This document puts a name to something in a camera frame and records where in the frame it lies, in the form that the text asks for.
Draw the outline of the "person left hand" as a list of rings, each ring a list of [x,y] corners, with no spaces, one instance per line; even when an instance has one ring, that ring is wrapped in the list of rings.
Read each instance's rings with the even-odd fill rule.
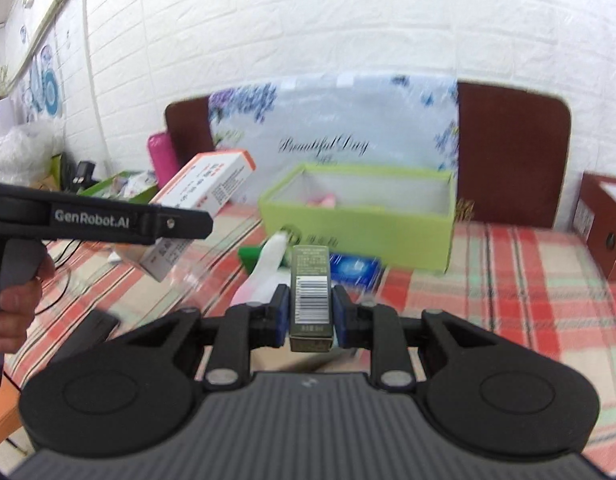
[[[55,275],[54,260],[44,254],[38,272],[24,285],[4,289],[0,295],[0,353],[14,354],[27,340],[27,330],[42,299],[45,281]]]

